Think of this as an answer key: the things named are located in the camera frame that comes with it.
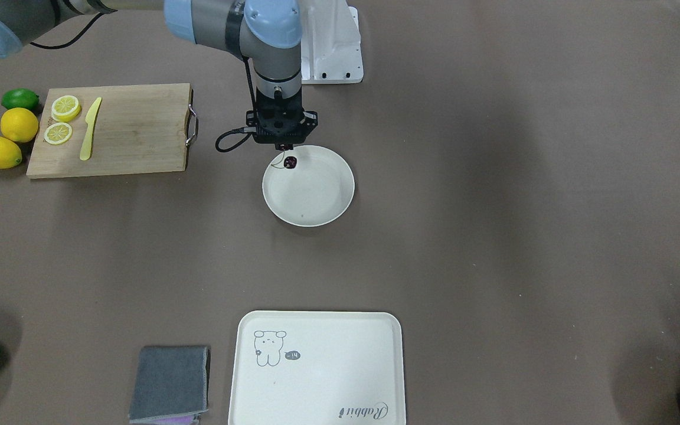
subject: lemon slice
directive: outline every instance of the lemon slice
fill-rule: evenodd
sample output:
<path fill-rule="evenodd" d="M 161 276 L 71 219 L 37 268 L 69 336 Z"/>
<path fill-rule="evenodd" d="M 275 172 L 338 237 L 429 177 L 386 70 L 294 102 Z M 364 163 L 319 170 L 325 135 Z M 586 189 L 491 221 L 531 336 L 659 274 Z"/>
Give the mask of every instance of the lemon slice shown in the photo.
<path fill-rule="evenodd" d="M 44 132 L 44 140 L 51 145 L 62 145 L 73 136 L 73 127 L 68 123 L 52 124 Z"/>
<path fill-rule="evenodd" d="M 59 97 L 51 104 L 52 118 L 62 123 L 67 123 L 74 119 L 80 113 L 80 102 L 78 98 L 73 95 L 66 95 Z"/>

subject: green lime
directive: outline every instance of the green lime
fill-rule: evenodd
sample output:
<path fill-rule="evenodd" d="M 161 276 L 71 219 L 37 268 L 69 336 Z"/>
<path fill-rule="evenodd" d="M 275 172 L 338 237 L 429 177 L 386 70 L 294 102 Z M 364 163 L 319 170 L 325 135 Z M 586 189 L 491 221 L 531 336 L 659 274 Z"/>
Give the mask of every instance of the green lime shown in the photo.
<path fill-rule="evenodd" d="M 34 110 L 38 106 L 38 95 L 28 89 L 10 90 L 2 96 L 2 106 L 7 109 L 24 107 Z"/>

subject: knife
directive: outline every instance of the knife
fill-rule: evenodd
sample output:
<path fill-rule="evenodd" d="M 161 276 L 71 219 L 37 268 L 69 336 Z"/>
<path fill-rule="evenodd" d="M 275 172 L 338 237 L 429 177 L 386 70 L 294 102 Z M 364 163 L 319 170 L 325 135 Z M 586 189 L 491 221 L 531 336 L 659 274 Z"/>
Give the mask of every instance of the knife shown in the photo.
<path fill-rule="evenodd" d="M 91 157 L 91 150 L 94 147 L 94 127 L 96 126 L 96 114 L 99 112 L 99 105 L 102 104 L 102 98 L 97 97 L 94 104 L 89 108 L 86 114 L 86 123 L 89 125 L 86 129 L 86 137 L 83 138 L 83 146 L 80 147 L 80 159 L 86 161 Z"/>

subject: bowl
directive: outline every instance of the bowl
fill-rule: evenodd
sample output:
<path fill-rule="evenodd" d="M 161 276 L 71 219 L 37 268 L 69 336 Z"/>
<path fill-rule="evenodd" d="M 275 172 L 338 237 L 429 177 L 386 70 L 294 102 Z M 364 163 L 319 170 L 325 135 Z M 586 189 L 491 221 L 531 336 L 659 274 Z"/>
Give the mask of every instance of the bowl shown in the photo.
<path fill-rule="evenodd" d="M 283 167 L 287 156 L 297 159 L 295 168 Z M 291 225 L 314 227 L 330 223 L 348 209 L 356 181 L 342 156 L 321 146 L 303 145 L 272 159 L 261 190 L 277 217 Z"/>

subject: wooden cutting board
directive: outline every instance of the wooden cutting board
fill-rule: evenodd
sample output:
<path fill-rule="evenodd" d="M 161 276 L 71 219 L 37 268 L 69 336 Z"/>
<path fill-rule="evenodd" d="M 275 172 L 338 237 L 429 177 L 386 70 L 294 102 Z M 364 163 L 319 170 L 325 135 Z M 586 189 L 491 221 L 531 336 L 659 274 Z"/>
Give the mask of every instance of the wooden cutting board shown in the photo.
<path fill-rule="evenodd" d="M 70 121 L 70 140 L 49 145 L 44 132 L 56 123 L 51 104 L 65 94 L 77 97 L 83 110 Z M 27 175 L 49 178 L 184 171 L 191 95 L 187 83 L 49 89 Z M 102 98 L 102 105 L 96 116 L 93 153 L 81 161 L 86 113 L 97 97 Z"/>

